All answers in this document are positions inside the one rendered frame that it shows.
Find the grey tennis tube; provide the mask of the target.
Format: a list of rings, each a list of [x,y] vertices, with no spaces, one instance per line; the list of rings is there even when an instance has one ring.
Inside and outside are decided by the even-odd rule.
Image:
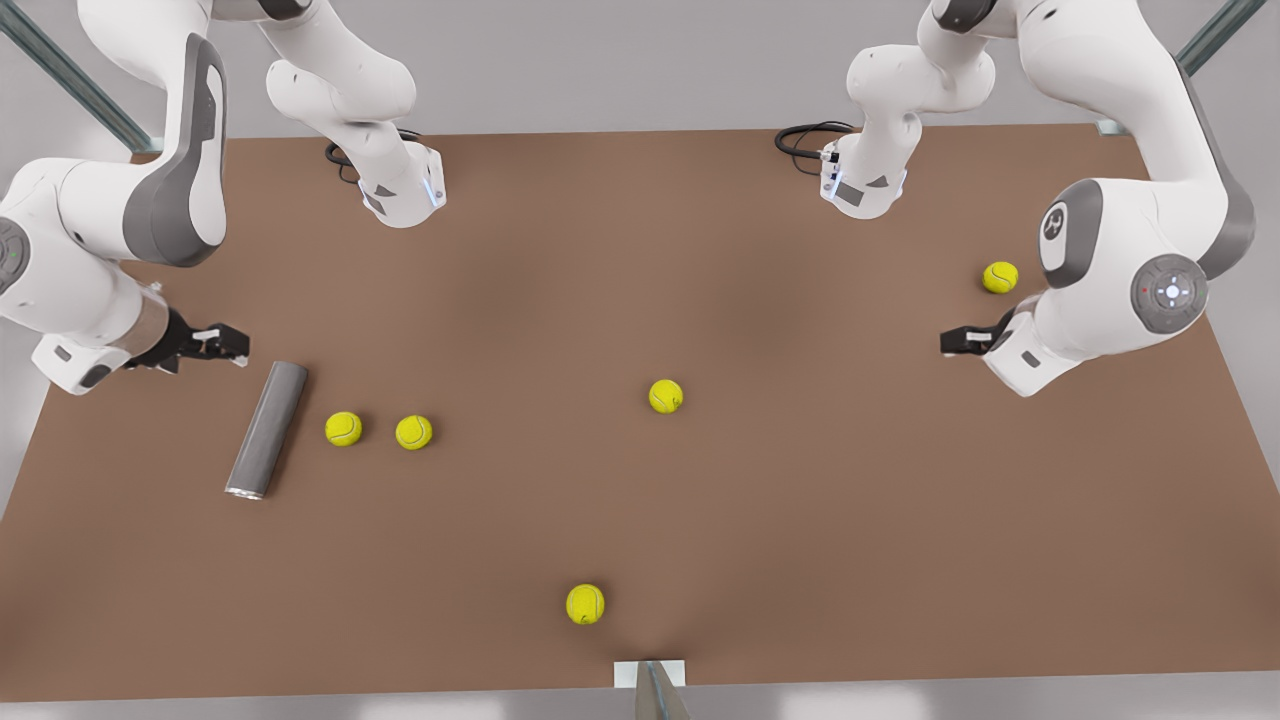
[[[227,495],[265,498],[307,378],[308,370],[300,364],[273,364],[228,478]]]

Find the silver frame post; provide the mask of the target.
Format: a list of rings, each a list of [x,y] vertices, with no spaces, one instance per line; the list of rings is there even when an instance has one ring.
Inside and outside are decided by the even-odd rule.
[[[131,152],[163,150],[163,141],[147,135],[14,0],[0,0],[0,33]]]
[[[1280,0],[1137,0],[1183,64],[1219,138],[1280,120]]]
[[[686,687],[684,660],[618,661],[614,688],[635,691],[635,720],[692,720],[680,688]]]

